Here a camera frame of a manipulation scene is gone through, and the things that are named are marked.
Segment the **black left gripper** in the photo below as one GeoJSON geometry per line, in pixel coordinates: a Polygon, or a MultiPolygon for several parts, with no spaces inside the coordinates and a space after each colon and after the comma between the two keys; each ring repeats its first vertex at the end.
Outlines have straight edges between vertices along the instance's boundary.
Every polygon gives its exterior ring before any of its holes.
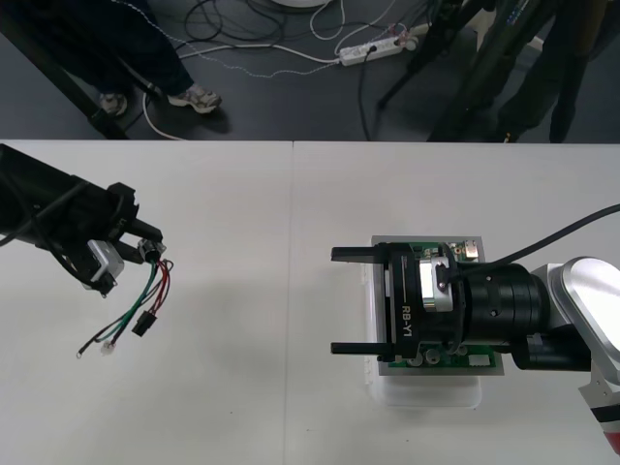
{"type": "Polygon", "coordinates": [[[162,242],[162,232],[136,218],[135,191],[122,183],[107,189],[87,186],[70,202],[67,258],[84,287],[106,296],[115,287],[126,262],[143,264],[138,248],[124,243],[123,234],[162,242]]]}

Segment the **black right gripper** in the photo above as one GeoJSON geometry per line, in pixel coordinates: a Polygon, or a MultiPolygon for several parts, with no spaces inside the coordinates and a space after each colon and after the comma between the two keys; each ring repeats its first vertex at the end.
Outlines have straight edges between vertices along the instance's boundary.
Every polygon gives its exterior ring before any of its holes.
{"type": "Polygon", "coordinates": [[[333,355],[384,363],[457,363],[464,340],[465,291],[438,268],[467,261],[463,241],[380,241],[333,247],[337,263],[376,265],[376,342],[332,342],[333,355]]]}

